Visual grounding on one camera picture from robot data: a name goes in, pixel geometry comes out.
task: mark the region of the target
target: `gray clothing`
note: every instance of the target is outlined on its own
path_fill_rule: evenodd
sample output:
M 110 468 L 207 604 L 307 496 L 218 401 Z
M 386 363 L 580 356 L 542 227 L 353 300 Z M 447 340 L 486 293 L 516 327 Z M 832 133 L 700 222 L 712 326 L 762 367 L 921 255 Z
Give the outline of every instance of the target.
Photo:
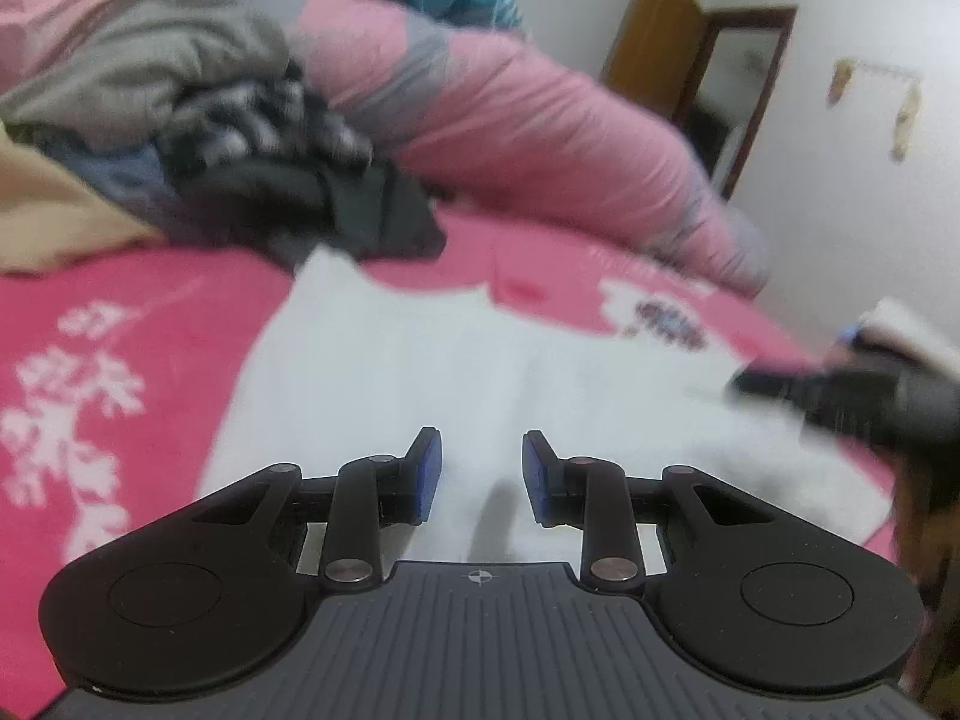
M 0 97 L 0 119 L 128 148 L 168 122 L 186 87 L 279 79 L 289 60 L 280 26 L 234 0 L 110 0 L 72 55 Z

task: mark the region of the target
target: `beige cloth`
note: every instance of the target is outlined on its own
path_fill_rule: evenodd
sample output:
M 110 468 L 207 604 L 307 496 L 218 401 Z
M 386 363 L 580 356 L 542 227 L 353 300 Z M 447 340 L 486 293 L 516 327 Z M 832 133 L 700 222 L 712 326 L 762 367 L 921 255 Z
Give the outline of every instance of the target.
M 163 235 L 104 200 L 0 124 L 0 274 L 42 274 Z

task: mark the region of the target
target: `brown door frame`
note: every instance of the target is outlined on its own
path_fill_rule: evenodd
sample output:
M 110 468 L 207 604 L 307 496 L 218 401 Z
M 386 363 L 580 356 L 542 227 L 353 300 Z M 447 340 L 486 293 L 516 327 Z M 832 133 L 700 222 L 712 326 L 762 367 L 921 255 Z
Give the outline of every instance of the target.
M 763 114 L 766 113 L 767 103 L 770 102 L 770 95 L 774 91 L 776 77 L 781 69 L 781 60 L 784 57 L 786 44 L 790 42 L 790 32 L 793 30 L 793 20 L 796 18 L 797 9 L 795 7 L 784 8 L 764 8 L 749 10 L 715 10 L 707 14 L 707 34 L 700 44 L 700 50 L 697 52 L 697 58 L 693 61 L 693 67 L 683 84 L 683 93 L 680 95 L 680 103 L 673 115 L 674 124 L 680 125 L 689 116 L 693 110 L 693 104 L 697 98 L 697 90 L 700 88 L 700 82 L 704 79 L 709 65 L 710 57 L 713 55 L 713 48 L 716 46 L 717 37 L 722 29 L 762 29 L 773 28 L 781 30 L 781 37 L 776 43 L 773 60 L 770 62 L 770 69 L 767 71 L 767 79 L 763 82 L 763 89 L 760 91 L 760 98 L 757 100 L 757 107 L 747 122 L 747 131 L 743 136 L 743 143 L 740 144 L 740 150 L 736 153 L 736 159 L 733 160 L 730 175 L 724 183 L 720 194 L 726 199 L 733 195 L 733 188 L 740 177 L 743 166 L 750 155 L 750 149 L 757 138 L 757 130 L 760 129 L 760 122 L 763 121 Z

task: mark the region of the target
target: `white garment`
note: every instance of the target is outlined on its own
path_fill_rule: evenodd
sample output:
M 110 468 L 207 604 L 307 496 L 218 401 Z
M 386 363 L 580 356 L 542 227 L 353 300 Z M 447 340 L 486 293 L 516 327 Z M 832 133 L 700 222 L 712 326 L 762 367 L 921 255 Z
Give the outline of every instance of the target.
M 728 403 L 738 367 L 713 339 L 689 352 L 652 335 L 574 332 L 499 309 L 480 289 L 399 292 L 318 250 L 248 356 L 199 492 L 272 463 L 334 475 L 355 458 L 402 455 L 431 425 L 443 475 L 429 522 L 403 536 L 405 557 L 578 566 L 580 533 L 536 525 L 523 488 L 521 439 L 539 429 L 560 457 L 652 478 L 692 464 L 865 541 L 887 500 L 830 440 Z

